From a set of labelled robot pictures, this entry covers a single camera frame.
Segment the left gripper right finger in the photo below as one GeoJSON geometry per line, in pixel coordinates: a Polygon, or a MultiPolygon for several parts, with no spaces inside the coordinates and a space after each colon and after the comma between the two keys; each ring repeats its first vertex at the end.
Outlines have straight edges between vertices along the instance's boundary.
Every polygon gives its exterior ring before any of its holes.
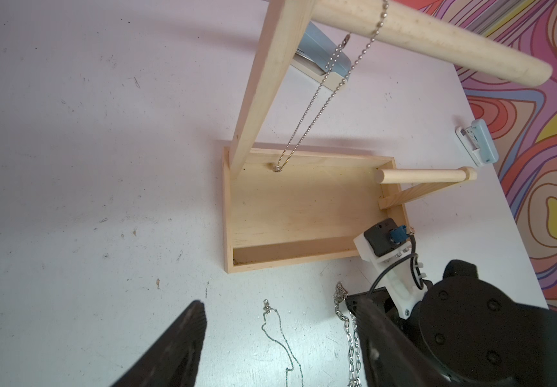
{"type": "Polygon", "coordinates": [[[448,380],[370,298],[357,299],[354,315],[367,385],[448,385],[448,380]]]}

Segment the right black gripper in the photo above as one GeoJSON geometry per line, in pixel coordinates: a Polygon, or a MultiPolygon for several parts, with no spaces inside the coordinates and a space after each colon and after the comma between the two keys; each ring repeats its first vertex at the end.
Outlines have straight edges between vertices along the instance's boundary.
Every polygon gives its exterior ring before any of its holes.
{"type": "MultiPolygon", "coordinates": [[[[398,316],[398,312],[396,310],[396,308],[394,307],[394,304],[388,294],[387,291],[385,290],[376,290],[375,293],[368,295],[367,293],[357,293],[357,294],[353,294],[350,295],[346,298],[346,306],[348,308],[348,311],[355,317],[354,313],[356,310],[356,301],[358,298],[360,297],[367,297],[370,298],[370,300],[373,301],[373,303],[375,303],[376,306],[378,306],[378,308],[380,308],[385,314],[386,316],[391,319],[391,321],[404,333],[404,335],[406,335],[408,337],[408,339],[417,347],[417,349],[425,356],[425,358],[429,361],[429,363],[438,371],[440,372],[436,366],[434,366],[433,362],[426,356],[425,351],[422,348],[419,348],[417,345],[417,337],[418,335],[420,335],[420,331],[417,328],[417,325],[415,324],[415,322],[413,322],[412,318],[409,319],[401,319],[398,316]]],[[[453,382],[451,380],[449,380],[449,378],[445,375],[443,375],[441,372],[440,374],[448,380],[448,385],[447,386],[451,386],[453,385],[453,382]]]]}

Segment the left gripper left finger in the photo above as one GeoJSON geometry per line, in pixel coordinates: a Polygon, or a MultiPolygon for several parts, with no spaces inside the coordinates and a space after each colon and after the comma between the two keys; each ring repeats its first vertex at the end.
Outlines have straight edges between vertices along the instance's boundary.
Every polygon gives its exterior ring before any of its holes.
{"type": "Polygon", "coordinates": [[[192,302],[113,385],[193,386],[207,325],[204,303],[192,302]]]}

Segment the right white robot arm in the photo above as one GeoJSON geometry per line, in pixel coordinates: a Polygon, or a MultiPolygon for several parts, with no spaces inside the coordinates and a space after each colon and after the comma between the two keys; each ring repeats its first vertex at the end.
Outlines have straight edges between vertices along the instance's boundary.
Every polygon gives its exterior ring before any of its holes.
{"type": "Polygon", "coordinates": [[[347,308],[370,386],[557,386],[557,312],[516,303],[450,261],[406,319],[381,288],[347,308]]]}

